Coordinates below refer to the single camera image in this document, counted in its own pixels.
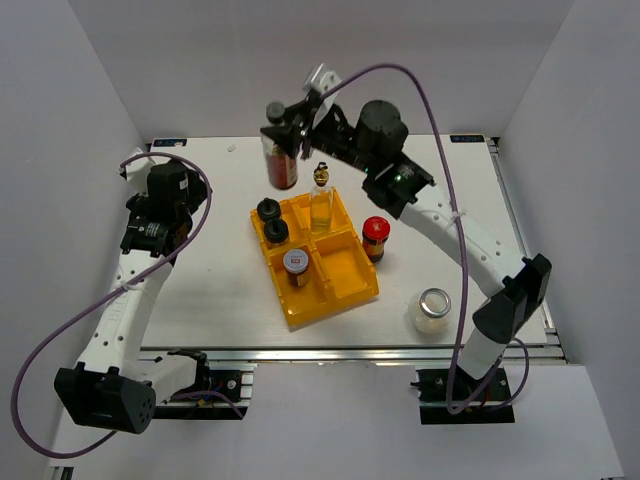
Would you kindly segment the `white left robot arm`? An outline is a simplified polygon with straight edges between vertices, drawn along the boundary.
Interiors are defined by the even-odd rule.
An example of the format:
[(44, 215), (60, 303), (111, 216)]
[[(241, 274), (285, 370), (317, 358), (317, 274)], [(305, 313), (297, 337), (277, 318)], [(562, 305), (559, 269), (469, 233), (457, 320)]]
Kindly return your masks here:
[(125, 177), (138, 192), (126, 203), (129, 218), (112, 282), (116, 295), (75, 367), (57, 372), (54, 389), (76, 424), (139, 434), (157, 405), (181, 391), (199, 399), (211, 387), (203, 353), (175, 350), (154, 361), (139, 359), (157, 297), (207, 189), (176, 160), (141, 162)]

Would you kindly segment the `blue label sticker corner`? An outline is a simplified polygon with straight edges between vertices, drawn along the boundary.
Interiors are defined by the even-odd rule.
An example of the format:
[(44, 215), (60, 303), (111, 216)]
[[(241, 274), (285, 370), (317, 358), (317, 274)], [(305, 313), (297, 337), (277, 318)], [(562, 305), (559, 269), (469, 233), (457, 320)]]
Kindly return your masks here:
[(484, 143), (485, 138), (481, 134), (451, 134), (452, 143)]
[(186, 144), (186, 139), (155, 139), (152, 146), (154, 148), (176, 148), (184, 147)]

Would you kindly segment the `dark soy sauce bottle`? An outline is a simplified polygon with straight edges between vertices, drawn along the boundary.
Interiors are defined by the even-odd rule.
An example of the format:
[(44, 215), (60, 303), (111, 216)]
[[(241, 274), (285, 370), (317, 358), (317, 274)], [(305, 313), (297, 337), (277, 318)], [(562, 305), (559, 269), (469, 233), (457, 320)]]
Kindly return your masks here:
[[(269, 122), (268, 127), (281, 126), (283, 124), (284, 113), (285, 106), (281, 102), (270, 102), (266, 106), (266, 118)], [(296, 160), (289, 157), (274, 140), (267, 137), (264, 133), (261, 134), (261, 141), (271, 185), (279, 190), (292, 188), (298, 180)]]

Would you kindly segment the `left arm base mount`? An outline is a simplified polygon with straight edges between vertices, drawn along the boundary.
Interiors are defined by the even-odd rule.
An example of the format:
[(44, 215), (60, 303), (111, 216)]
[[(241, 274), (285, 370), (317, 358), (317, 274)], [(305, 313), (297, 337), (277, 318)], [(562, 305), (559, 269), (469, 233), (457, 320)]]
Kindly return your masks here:
[(240, 421), (252, 397), (253, 369), (247, 365), (217, 364), (200, 386), (191, 386), (160, 403), (154, 420)]

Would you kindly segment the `blue label sticker right corner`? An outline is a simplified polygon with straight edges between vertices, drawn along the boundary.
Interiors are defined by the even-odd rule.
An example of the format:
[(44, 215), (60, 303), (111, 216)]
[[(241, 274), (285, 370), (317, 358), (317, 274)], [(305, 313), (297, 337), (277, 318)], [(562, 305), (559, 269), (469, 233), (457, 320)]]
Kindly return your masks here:
[(452, 143), (484, 143), (485, 138), (481, 134), (451, 134)]

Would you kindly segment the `brown jar white lid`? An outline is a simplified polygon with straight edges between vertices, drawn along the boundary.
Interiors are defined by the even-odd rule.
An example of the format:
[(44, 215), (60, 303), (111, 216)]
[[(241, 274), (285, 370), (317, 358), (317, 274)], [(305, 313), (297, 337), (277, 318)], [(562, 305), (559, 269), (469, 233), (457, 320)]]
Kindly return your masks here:
[(302, 249), (291, 249), (283, 256), (283, 267), (289, 283), (296, 287), (304, 287), (309, 282), (309, 255)]

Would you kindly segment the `blue label sticker left corner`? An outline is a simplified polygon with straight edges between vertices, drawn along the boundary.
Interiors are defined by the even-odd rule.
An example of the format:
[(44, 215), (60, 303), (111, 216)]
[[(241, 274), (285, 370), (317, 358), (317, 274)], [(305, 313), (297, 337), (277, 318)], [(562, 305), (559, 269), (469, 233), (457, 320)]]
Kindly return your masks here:
[(155, 139), (152, 146), (154, 148), (176, 148), (184, 147), (186, 144), (186, 139)]

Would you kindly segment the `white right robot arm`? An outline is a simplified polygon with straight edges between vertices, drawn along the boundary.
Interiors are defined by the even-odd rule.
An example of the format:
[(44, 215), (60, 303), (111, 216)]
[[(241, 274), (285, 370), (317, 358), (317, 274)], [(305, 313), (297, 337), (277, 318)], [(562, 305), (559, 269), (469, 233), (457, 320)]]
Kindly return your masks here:
[(474, 221), (455, 212), (434, 177), (403, 151), (408, 128), (399, 110), (367, 102), (355, 125), (338, 105), (316, 94), (290, 106), (271, 102), (262, 135), (287, 155), (306, 159), (318, 150), (365, 173), (367, 197), (393, 218), (426, 236), (459, 265), (486, 297), (473, 314), (473, 330), (451, 374), (453, 390), (472, 399), (487, 373), (544, 300), (552, 264), (507, 250)]

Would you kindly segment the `glass spice jar black lid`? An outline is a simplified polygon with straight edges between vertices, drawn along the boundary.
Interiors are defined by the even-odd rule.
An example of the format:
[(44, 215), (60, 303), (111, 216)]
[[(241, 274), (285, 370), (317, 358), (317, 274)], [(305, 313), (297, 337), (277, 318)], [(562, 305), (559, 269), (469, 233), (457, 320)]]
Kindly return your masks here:
[(282, 218), (273, 218), (264, 223), (263, 234), (269, 245), (281, 246), (288, 242), (289, 228)]

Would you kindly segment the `red lid sauce jar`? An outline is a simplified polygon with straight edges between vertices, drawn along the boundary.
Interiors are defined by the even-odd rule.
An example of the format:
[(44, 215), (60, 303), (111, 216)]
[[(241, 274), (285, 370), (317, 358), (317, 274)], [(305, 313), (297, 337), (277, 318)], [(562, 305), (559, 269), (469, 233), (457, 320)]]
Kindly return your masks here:
[(391, 226), (383, 217), (371, 216), (364, 221), (362, 245), (365, 254), (372, 263), (377, 263), (383, 258), (385, 243), (390, 232)]

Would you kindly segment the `yellow four-compartment plastic bin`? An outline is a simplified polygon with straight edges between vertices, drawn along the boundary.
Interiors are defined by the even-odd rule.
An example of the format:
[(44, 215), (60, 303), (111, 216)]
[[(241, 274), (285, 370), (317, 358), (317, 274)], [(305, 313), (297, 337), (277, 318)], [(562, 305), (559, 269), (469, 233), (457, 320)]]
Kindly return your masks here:
[[(279, 244), (265, 236), (265, 222), (257, 209), (250, 212), (250, 219), (290, 330), (354, 308), (379, 293), (375, 267), (337, 191), (331, 227), (325, 233), (310, 230), (308, 193), (281, 200), (276, 211), (288, 227), (288, 238)], [(296, 286), (285, 269), (285, 253), (292, 249), (308, 257), (309, 281), (303, 286)]]

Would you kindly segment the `white powder jar black lid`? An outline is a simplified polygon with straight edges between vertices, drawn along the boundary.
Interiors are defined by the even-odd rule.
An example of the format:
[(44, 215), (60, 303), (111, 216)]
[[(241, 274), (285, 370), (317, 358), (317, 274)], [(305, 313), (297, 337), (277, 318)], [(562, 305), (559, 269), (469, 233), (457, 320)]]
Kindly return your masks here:
[(256, 213), (263, 223), (279, 219), (281, 217), (280, 203), (272, 198), (264, 198), (257, 204)]

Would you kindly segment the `glass oil bottle gold stopper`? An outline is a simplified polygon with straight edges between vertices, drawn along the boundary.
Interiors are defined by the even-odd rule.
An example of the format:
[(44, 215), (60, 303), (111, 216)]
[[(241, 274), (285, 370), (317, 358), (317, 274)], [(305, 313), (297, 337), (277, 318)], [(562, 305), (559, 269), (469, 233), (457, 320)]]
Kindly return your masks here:
[(322, 233), (330, 229), (333, 213), (333, 190), (329, 185), (329, 170), (319, 162), (313, 173), (314, 186), (310, 192), (310, 229)]

